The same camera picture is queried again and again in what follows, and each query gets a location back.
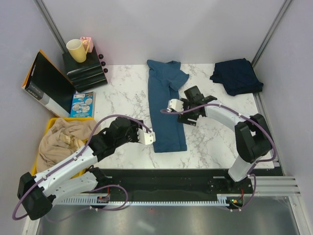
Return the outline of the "teal blue t-shirt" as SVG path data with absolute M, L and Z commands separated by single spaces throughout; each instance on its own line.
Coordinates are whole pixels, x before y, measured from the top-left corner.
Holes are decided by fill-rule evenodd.
M 168 101 L 179 99 L 179 89 L 188 81 L 189 75 L 180 69 L 181 63 L 147 60 L 149 68 L 148 102 L 152 129 L 156 136 L 156 153 L 181 152 L 187 150 L 184 127 L 177 115 L 161 113 Z

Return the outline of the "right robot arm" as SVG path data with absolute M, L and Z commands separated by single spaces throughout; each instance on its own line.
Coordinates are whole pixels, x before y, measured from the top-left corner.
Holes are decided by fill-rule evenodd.
M 274 149 L 265 118 L 259 113 L 246 117 L 214 96 L 205 97 L 197 86 L 185 90 L 184 94 L 186 98 L 181 98 L 178 104 L 178 111 L 183 112 L 178 122 L 195 126 L 199 117 L 206 117 L 234 132 L 238 157 L 228 170 L 229 177 L 224 180 L 224 187 L 228 192 L 236 192 L 242 186 L 241 180 L 260 162 L 260 158 Z

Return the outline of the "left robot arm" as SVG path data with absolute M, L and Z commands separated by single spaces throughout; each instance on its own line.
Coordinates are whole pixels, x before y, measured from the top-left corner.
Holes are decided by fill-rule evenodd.
M 99 132 L 92 130 L 85 145 L 55 166 L 31 175 L 27 172 L 20 177 L 17 197 L 19 199 L 12 218 L 20 206 L 26 216 L 37 220 L 45 216 L 58 202 L 85 191 L 103 192 L 107 180 L 93 172 L 86 172 L 75 177 L 81 170 L 102 161 L 115 150 L 129 142 L 152 144 L 155 140 L 153 131 L 142 121 L 125 115 L 113 115 L 115 120 Z

